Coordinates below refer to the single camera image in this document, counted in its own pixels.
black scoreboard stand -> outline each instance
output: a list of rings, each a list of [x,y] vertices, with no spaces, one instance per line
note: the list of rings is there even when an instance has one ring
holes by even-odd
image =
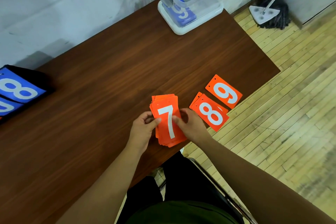
[[[0,124],[54,92],[51,78],[26,68],[0,68]]]

white triangular mop plate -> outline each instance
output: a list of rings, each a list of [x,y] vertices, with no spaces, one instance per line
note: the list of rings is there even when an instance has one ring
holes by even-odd
[[[265,14],[263,14],[264,9],[265,7],[261,6],[249,6],[252,17],[259,25],[269,21],[280,13],[280,10],[278,9],[267,8]]]

person's left hand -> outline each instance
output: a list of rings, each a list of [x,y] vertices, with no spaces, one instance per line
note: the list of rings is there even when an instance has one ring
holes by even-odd
[[[137,150],[140,154],[143,154],[147,149],[153,129],[159,125],[160,122],[161,118],[154,119],[151,111],[142,113],[133,121],[126,147]]]

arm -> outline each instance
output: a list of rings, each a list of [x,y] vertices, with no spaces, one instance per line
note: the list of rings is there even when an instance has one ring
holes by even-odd
[[[215,141],[203,120],[182,109],[188,122],[173,116],[186,137],[209,157],[259,224],[336,222],[292,189]]]
[[[128,143],[98,180],[66,211],[57,224],[114,223],[152,130],[161,119],[144,112],[134,122]]]

wooden table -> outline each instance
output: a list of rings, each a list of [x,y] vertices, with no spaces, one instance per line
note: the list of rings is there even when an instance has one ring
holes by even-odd
[[[122,151],[152,95],[188,107],[218,74],[244,100],[279,72],[225,10],[179,36],[157,3],[39,68],[56,92],[0,127],[1,224],[54,223]],[[152,138],[132,185],[187,143]]]

